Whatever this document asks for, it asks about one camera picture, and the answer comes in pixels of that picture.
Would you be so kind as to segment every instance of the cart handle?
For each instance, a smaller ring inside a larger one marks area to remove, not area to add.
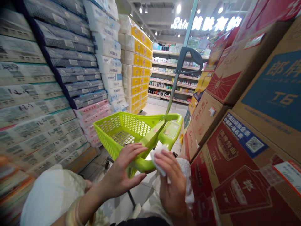
[[[190,55],[191,55],[192,59],[194,60],[194,62],[196,62],[198,65],[200,65],[200,68],[198,70],[191,71],[191,72],[189,72],[189,74],[197,73],[202,70],[203,59],[202,59],[201,55],[192,48],[182,47],[180,55],[179,55],[179,59],[178,59],[178,64],[176,67],[176,74],[185,73],[185,72],[182,72],[182,68],[183,68],[183,64],[184,64],[184,60],[185,60],[187,52],[190,52]]]

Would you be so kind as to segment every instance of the left hand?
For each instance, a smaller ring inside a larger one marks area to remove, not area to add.
[[[146,151],[147,148],[141,143],[132,143],[126,145],[121,151],[107,174],[100,181],[100,189],[105,200],[119,197],[131,188],[136,187],[146,177],[145,173],[141,173],[132,179],[126,174],[126,168],[137,155]]]

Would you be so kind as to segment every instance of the shopping basket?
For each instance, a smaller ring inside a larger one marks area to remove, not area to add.
[[[157,146],[159,140],[170,151],[178,138],[183,118],[180,114],[169,114],[169,110],[179,74],[184,73],[181,70],[187,52],[190,52],[191,57],[197,64],[203,65],[202,58],[198,52],[191,48],[182,47],[176,67],[174,89],[172,89],[165,115],[142,116],[127,112],[117,112],[94,123],[94,128],[101,143],[114,161],[127,144],[141,142],[143,146],[148,148],[147,151],[138,155],[130,163],[129,177],[133,177],[137,170],[146,172],[155,169],[153,162],[145,158]],[[197,73],[201,69],[202,67],[189,73]]]

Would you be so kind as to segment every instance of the right hand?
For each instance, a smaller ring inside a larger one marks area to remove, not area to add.
[[[165,171],[171,182],[168,184],[167,177],[160,175],[160,199],[164,210],[171,218],[185,216],[186,178],[178,161],[171,152],[162,150],[162,153],[155,153],[155,163]]]

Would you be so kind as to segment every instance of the hand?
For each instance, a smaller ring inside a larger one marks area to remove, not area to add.
[[[171,181],[168,184],[167,177],[160,175],[160,199],[164,210],[171,219],[185,217],[186,178],[178,161],[171,152],[162,150],[162,153],[155,153],[155,163],[166,172]]]
[[[137,155],[146,151],[147,148],[141,143],[132,143],[126,145],[121,151],[107,174],[100,181],[101,195],[105,200],[119,197],[131,188],[136,187],[146,177],[141,173],[132,179],[126,174],[126,168]]]

